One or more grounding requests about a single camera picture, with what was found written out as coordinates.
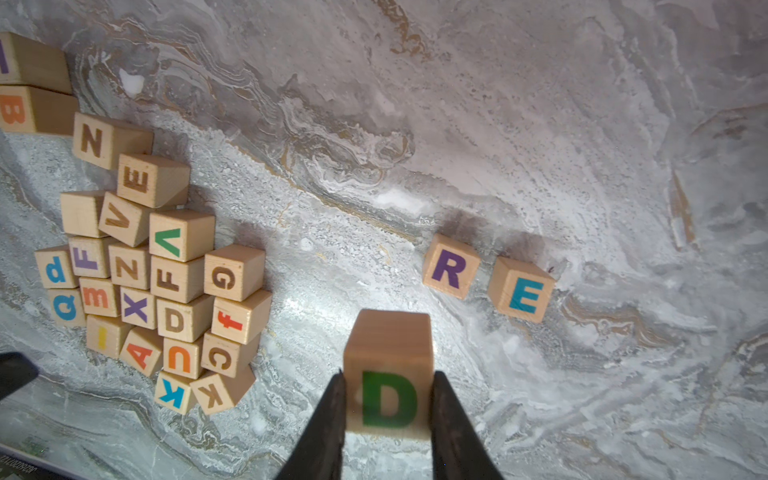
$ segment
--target gray marble countertop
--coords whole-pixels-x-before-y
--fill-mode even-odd
[[[272,317],[233,410],[181,417],[52,322],[32,255],[58,195],[114,186],[71,139],[0,133],[0,351],[42,377],[0,442],[91,478],[272,478],[362,308],[432,316],[508,478],[768,477],[768,2],[5,0],[82,111],[192,167],[217,246],[267,251]],[[422,286],[434,232],[483,263]],[[503,254],[558,279],[493,309]],[[345,480],[430,478],[427,442],[348,434]]]

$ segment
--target black object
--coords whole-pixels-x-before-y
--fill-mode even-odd
[[[432,384],[432,477],[435,480],[502,480],[485,452],[448,377]],[[346,429],[346,383],[335,374],[288,461],[275,480],[339,480]]]
[[[275,480],[339,480],[346,430],[346,382],[331,377],[296,448]]]
[[[0,400],[38,378],[39,373],[21,353],[0,353]]]
[[[19,352],[0,353],[0,400],[36,379],[38,368]],[[0,478],[85,480],[42,458],[0,444]]]
[[[443,372],[432,384],[432,477],[435,480],[502,480]]]

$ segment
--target wooden letter block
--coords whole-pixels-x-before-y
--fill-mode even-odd
[[[424,256],[422,282],[464,300],[480,267],[480,256],[469,245],[437,234]]]
[[[149,253],[188,262],[214,249],[216,217],[194,210],[149,216]]]
[[[251,343],[270,320],[272,293],[258,290],[242,302],[214,301],[212,333],[238,343]]]
[[[189,303],[157,299],[157,331],[169,339],[194,342],[210,328],[214,298],[203,295]]]
[[[428,439],[434,375],[429,315],[362,310],[344,349],[347,430]]]
[[[135,247],[149,238],[149,214],[155,210],[107,192],[98,228],[126,245]]]
[[[123,323],[119,318],[88,315],[85,319],[85,345],[112,359],[120,356],[128,333],[133,325]]]
[[[104,194],[104,190],[61,194],[61,222],[64,224],[64,232],[91,238],[106,237],[107,234],[98,229],[98,216],[104,203]]]
[[[0,32],[0,84],[72,93],[64,52],[10,31]]]
[[[118,196],[145,207],[184,205],[189,185],[189,165],[139,154],[118,161]]]
[[[72,258],[74,274],[93,278],[109,278],[108,248],[117,242],[118,240],[112,237],[70,237],[69,253]]]
[[[120,316],[118,287],[109,279],[82,277],[80,294],[87,315]]]
[[[118,168],[120,154],[151,154],[154,134],[126,121],[74,114],[72,153],[101,168]]]
[[[35,252],[43,288],[75,288],[80,285],[72,272],[69,245],[44,248]]]
[[[203,294],[205,258],[177,262],[152,255],[150,290],[174,302],[188,303]]]
[[[146,290],[120,287],[120,304],[123,321],[145,329],[157,328],[155,296]]]
[[[242,302],[264,285],[264,250],[229,245],[205,254],[205,293]]]
[[[19,134],[72,136],[78,99],[35,87],[0,86],[0,128]]]
[[[145,376],[152,376],[163,366],[163,337],[154,330],[131,330],[120,352],[120,360]]]
[[[203,353],[203,339],[192,343],[181,340],[163,339],[163,370],[185,376],[188,379],[200,378],[203,367],[200,355]]]
[[[157,387],[154,390],[154,401],[168,409],[186,415],[197,405],[197,399],[190,387],[191,379],[173,373],[160,372],[157,376]]]
[[[204,369],[235,378],[256,356],[259,340],[261,335],[243,345],[206,332],[203,335],[203,358],[200,364]]]
[[[76,288],[48,290],[51,311],[56,325],[74,328],[85,326],[85,312],[80,290]]]
[[[256,382],[250,368],[242,369],[235,378],[208,372],[190,383],[200,407],[206,415],[233,409]]]
[[[533,263],[497,257],[488,296],[500,313],[541,323],[554,289],[554,278]]]
[[[112,283],[137,290],[149,290],[149,245],[129,247],[113,243],[108,247]]]

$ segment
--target orange letter m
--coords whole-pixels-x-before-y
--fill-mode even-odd
[[[86,305],[100,306],[103,308],[109,307],[109,300],[107,299],[107,292],[104,289],[84,288],[83,289],[83,301]]]

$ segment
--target purple letter r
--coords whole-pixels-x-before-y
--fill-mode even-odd
[[[453,265],[448,265],[448,261],[453,260]],[[458,288],[458,275],[464,271],[467,267],[467,260],[464,257],[447,250],[440,252],[440,258],[437,259],[437,265],[435,265],[435,272],[432,274],[432,279],[441,281],[443,272],[448,274],[448,283],[453,288]]]

